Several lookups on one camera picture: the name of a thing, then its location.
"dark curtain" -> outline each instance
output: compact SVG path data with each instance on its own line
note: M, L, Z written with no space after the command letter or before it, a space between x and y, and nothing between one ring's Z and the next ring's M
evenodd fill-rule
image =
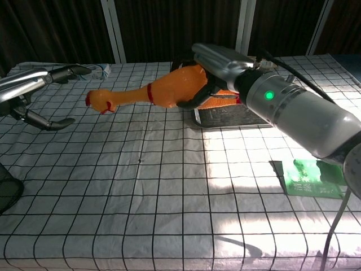
M361 1L335 0L315 54L361 54Z
M115 0L127 62L169 61L195 42L235 47L240 0Z
M114 63L100 0L1 0L0 75L26 61Z
M257 0L249 55L263 46L274 56L305 55L324 0Z

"cable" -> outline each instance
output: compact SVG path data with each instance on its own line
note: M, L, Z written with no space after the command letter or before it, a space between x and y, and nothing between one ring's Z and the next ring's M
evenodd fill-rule
M276 65L279 65L283 68L285 68L287 71L289 71L290 73L293 73L295 76L297 76L302 82L304 82L307 86L309 86L311 89L313 89L317 94L319 94L322 98L324 98L325 100L328 100L331 103L335 103L333 99L331 99L330 96L328 96L326 94L326 92L324 92L322 89L317 88L314 84L312 84L307 78L305 78L302 74L300 74L299 72L297 72L295 69L291 68L289 65L287 65L286 63L275 59L268 51L266 51L265 49L259 49L260 52L262 53L262 55L268 60L271 61L273 63L275 63Z
M327 255L328 255L328 249L329 249L329 244L331 242L331 238L332 238L332 234L334 233L334 230L338 224L338 222L340 221L340 218L342 216L342 214L344 213L344 210L347 206L347 203L349 201L351 195L351 190L349 188L347 188L346 190L346 194L344 199L342 200L340 209L338 209L336 217L334 218L331 228L327 234L327 239L326 239L326 243L325 243L325 247L323 249L323 254L322 254L322 262L321 262L321 267L320 267L320 271L324 271L325 270L325 266L326 266L326 261L327 261Z

